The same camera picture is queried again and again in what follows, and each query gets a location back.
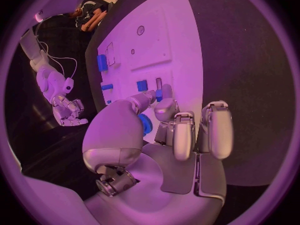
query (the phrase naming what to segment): dark floor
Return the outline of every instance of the dark floor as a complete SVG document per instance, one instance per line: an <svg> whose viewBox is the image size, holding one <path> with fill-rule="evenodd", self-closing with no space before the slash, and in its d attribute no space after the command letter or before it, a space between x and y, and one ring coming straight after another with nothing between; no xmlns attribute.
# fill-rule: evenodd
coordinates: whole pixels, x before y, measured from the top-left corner
<svg viewBox="0 0 300 225"><path fill-rule="evenodd" d="M107 15L106 20L101 23L102 30L97 31L99 37L93 39L90 46L97 46L124 16L143 1L145 0L119 0L111 10L112 15ZM243 14L244 9L251 9L251 4L246 2L235 10L234 5L241 4L241 1L190 0L190 3L199 27L202 46L205 77L203 102L216 99L229 101L235 119L234 154L231 160L224 161L228 169L227 175L234 182L241 180L242 175L247 175L247 182L255 184L255 180L263 177L263 171L269 169L268 166L275 164L278 167L281 164L280 161L274 163L271 159L284 155L283 145L290 139L294 97L291 95L293 86L290 70L278 40L273 37L273 31L265 33L268 25L263 17L259 16L260 25L255 25L255 12L248 12L247 16ZM228 17L232 18L232 26L243 27L248 33L237 32L238 30L234 30L234 34L230 33L230 26L223 22ZM245 41L253 37L256 31L259 31L257 40L246 44ZM97 96L97 90L92 88L91 93L86 66L86 63L93 63L92 60L96 58L95 50L87 52L85 60L85 50L90 38L89 34L79 32L71 21L63 17L54 17L46 21L40 29L40 40L48 43L49 54L78 60L74 90L69 98L82 99L85 106L83 116L89 120L97 114L92 98L92 94L94 99ZM68 60L62 63L66 75L72 74L74 63ZM285 84L289 92L284 92L278 81ZM97 109L102 106L99 104L103 104L100 95L98 98L100 99L95 101ZM286 101L290 101L290 109L280 109L283 105L287 106ZM35 74L20 47L11 65L5 103L10 144L21 161L23 174L70 188L83 200L98 191L95 184L97 176L86 168L82 158L81 145L87 125L57 125L52 108L36 86ZM274 111L280 111L281 116L275 123ZM279 141L275 144L276 149L272 147L275 140ZM252 169L253 164L247 164L255 152L261 151L262 154L268 155L270 148L275 153L268 156L268 163L262 162L265 161L264 157L255 157L259 167L255 164ZM226 203L215 224L225 225L241 215L266 188L266 185L228 185Z"/></svg>

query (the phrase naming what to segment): blue block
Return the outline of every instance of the blue block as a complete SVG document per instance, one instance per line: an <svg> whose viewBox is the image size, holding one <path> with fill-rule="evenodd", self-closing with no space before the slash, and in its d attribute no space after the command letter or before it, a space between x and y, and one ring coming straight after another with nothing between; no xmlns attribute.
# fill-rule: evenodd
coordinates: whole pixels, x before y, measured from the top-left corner
<svg viewBox="0 0 300 225"><path fill-rule="evenodd" d="M98 61L98 69L99 72L104 72L108 70L108 64L106 60L106 56L101 54L97 56L97 61Z"/></svg>
<svg viewBox="0 0 300 225"><path fill-rule="evenodd" d="M147 80L137 81L136 84L139 92L148 91Z"/></svg>
<svg viewBox="0 0 300 225"><path fill-rule="evenodd" d="M102 90L108 90L108 89L113 89L114 86L112 84L107 84L107 85L103 85L101 88Z"/></svg>
<svg viewBox="0 0 300 225"><path fill-rule="evenodd" d="M156 100L158 102L163 100L163 91L161 89L157 89L155 93L156 93Z"/></svg>

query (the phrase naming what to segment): person sitting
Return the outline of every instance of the person sitting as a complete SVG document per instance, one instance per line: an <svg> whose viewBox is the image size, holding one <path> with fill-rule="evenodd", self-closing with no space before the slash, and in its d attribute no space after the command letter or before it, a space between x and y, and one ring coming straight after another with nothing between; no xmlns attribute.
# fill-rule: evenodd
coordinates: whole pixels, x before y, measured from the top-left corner
<svg viewBox="0 0 300 225"><path fill-rule="evenodd" d="M92 32L107 14L107 7L94 1L85 2L74 12L65 13L69 18L75 18L75 26L84 32Z"/></svg>

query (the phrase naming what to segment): cable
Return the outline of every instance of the cable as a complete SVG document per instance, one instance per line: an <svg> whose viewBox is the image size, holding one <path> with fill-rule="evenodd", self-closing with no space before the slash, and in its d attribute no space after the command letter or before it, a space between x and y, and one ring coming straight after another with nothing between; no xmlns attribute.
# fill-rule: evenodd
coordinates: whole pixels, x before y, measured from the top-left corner
<svg viewBox="0 0 300 225"><path fill-rule="evenodd" d="M55 57L55 56L49 55L49 53L48 53L48 52L49 52L49 47L48 47L47 43L45 43L45 42L43 42L43 41L40 41L40 40L38 39L38 30L39 30L41 24L42 24L44 21L46 21L46 20L48 20L48 19L50 19L50 18L51 18L51 17L46 18L45 20L43 20L42 22L40 22L40 23L37 25L37 27L36 27L36 29L35 29L36 40L37 40L37 42L40 44L40 46L42 47L42 49L44 50L44 52L45 52L45 53L46 53L46 54L47 54L54 62L58 63L58 65L59 65L59 66L61 67L61 69L62 69L62 75L63 75L63 76L65 76L64 67L63 67L58 61L56 61L55 59L72 59L72 60L75 61L75 69L74 69L74 72L73 72L72 76L70 77L70 78L73 78L73 76L74 76L74 74L75 74L75 72L76 72L76 70L77 70L77 60L76 60L75 58L72 58L72 57Z"/></svg>

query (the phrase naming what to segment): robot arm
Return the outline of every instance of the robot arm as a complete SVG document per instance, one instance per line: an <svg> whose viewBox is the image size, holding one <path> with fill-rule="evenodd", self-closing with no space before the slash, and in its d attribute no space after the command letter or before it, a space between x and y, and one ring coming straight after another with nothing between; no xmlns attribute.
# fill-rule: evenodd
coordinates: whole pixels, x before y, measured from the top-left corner
<svg viewBox="0 0 300 225"><path fill-rule="evenodd" d="M20 40L20 45L30 59L30 66L36 72L36 82L43 96L52 105L53 115L61 126L86 124L86 119L78 119L84 106L79 99L69 101L66 95L74 87L74 80L65 77L49 64L48 55L40 49L32 28Z"/></svg>

